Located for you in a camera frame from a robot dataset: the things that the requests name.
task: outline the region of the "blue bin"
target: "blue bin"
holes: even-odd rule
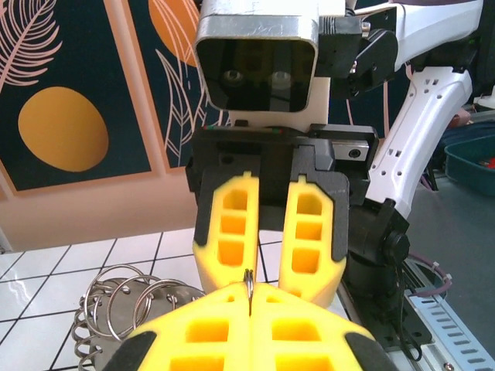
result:
[[[478,161],[495,158],[495,135],[472,139],[445,147],[445,173],[468,188],[495,196],[495,169],[478,165]]]

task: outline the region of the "yellow foam gripper pad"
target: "yellow foam gripper pad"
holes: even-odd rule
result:
[[[345,177],[336,177],[345,189]],[[332,303],[346,266],[348,225],[340,222],[348,220],[348,208],[339,208],[336,199],[300,176],[289,185],[285,211],[278,286],[324,308]],[[341,240],[336,241],[338,223]]]
[[[211,188],[210,215],[203,213],[199,202],[198,220],[209,220],[203,235],[198,229],[193,243],[194,257],[206,293],[232,282],[242,281],[246,269],[257,269],[259,179],[250,172],[231,176]],[[207,187],[202,185],[201,197]]]
[[[146,322],[109,365],[107,371],[396,371],[366,329],[270,284],[255,284],[250,316],[244,283]]]

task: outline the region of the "feather drawing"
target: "feather drawing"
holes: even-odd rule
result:
[[[169,83],[169,117],[164,135],[164,144],[169,165],[184,166],[190,155],[188,143],[195,129],[208,125],[230,125],[227,112],[211,107],[207,92],[200,78],[193,55],[193,40],[199,13],[193,0],[150,0],[156,9],[160,23],[155,28],[165,30],[162,41],[175,58],[167,59],[155,50]],[[193,99],[199,91],[199,100]]]
[[[56,0],[0,0],[0,93],[5,84],[34,85],[60,49],[53,19]]]

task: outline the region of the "white tile floor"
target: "white tile floor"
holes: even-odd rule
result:
[[[277,286],[282,234],[262,231],[257,281]],[[103,269],[131,264],[144,274],[200,287],[193,230],[0,255],[0,371],[76,370],[69,330],[80,296]],[[115,269],[107,277],[129,277]],[[345,316],[337,301],[331,310]]]

